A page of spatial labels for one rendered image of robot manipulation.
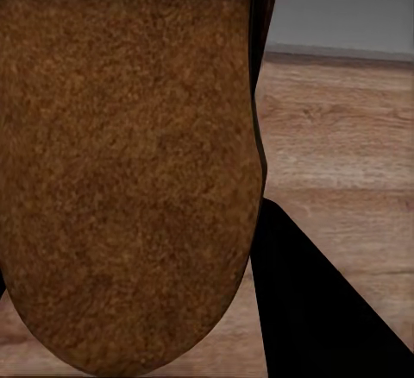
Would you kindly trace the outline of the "sandal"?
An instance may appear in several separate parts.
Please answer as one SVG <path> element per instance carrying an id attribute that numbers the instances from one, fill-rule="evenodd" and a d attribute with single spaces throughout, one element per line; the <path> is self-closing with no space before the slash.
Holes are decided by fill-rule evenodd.
<path id="1" fill-rule="evenodd" d="M 0 0 L 0 268 L 98 378 L 180 358 L 245 274 L 267 181 L 276 0 Z"/>

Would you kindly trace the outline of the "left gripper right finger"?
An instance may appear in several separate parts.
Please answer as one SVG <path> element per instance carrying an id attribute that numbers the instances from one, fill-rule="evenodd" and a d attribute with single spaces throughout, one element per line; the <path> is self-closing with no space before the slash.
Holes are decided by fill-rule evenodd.
<path id="1" fill-rule="evenodd" d="M 268 378 L 414 378 L 414 354 L 268 198 L 249 260 Z"/>

